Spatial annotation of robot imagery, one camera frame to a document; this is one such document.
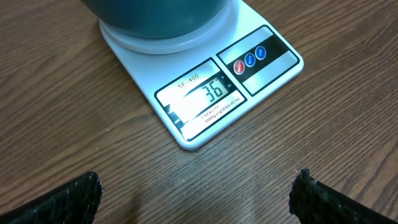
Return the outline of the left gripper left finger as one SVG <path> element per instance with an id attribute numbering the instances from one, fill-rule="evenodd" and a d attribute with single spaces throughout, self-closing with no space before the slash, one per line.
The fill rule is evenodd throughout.
<path id="1" fill-rule="evenodd" d="M 96 172 L 87 172 L 1 215 L 8 224 L 92 224 L 103 194 Z"/>

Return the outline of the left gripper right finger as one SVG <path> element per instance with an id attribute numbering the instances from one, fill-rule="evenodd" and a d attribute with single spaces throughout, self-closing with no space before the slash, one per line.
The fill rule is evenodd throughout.
<path id="1" fill-rule="evenodd" d="M 292 182 L 289 212 L 301 224 L 397 224 L 312 178 L 308 169 Z"/>

